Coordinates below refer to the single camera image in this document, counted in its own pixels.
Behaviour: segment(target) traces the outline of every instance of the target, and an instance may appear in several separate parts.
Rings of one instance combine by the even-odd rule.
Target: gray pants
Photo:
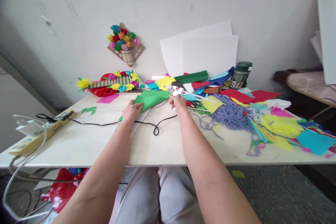
[[[114,223],[204,224],[189,172],[181,167],[138,168]]]

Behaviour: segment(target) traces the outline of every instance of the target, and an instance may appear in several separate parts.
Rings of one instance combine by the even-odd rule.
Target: extension cord
[[[70,120],[66,118],[74,118],[77,113],[74,110],[64,111],[58,116],[59,118],[55,118],[56,122],[50,123],[47,122],[44,124],[44,127],[47,128],[47,139],[49,139],[52,135],[54,135],[57,131],[59,131],[66,123]],[[13,147],[8,153],[14,156],[29,156],[32,154],[37,148],[40,147],[44,139],[44,132],[35,137],[26,136],[22,139],[15,147]]]

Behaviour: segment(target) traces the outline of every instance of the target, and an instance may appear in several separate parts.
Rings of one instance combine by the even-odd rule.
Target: person's left hand
[[[122,120],[133,123],[140,115],[142,103],[133,104],[135,100],[129,101],[128,105],[122,111]]]

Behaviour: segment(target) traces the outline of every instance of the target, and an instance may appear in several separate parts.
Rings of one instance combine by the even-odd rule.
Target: green container
[[[246,79],[252,70],[252,62],[239,61],[234,68],[233,76],[231,77],[229,88],[239,89],[245,88],[247,83]]]

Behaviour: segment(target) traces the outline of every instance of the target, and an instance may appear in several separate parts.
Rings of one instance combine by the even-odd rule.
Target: white tabletop
[[[109,104],[96,103],[100,98],[88,94],[69,109],[78,115],[74,118],[82,123],[106,124],[116,122],[128,101],[135,99],[138,93],[121,93]],[[96,106],[96,113],[81,113],[85,107]],[[157,124],[159,121],[174,116],[168,102],[162,107],[152,108],[144,122]],[[213,131],[200,127],[199,119],[193,116],[197,125],[207,140],[226,165],[280,165],[280,164],[324,164],[336,163],[336,156],[329,159],[307,153],[300,147],[293,146],[294,151],[280,149],[274,144],[267,144],[261,150],[259,157],[247,156],[246,152],[251,144],[251,134],[241,130],[229,130],[221,126],[216,132],[223,139],[218,138]],[[26,167],[90,167],[99,156],[117,125],[93,126],[68,122],[59,132],[53,135],[38,154],[26,164]],[[131,137],[131,156],[128,166],[185,166],[183,156],[180,123],[177,117],[163,121],[159,125],[160,133],[154,136],[154,127],[141,124]],[[0,154],[0,168],[7,168],[12,155],[7,151]]]

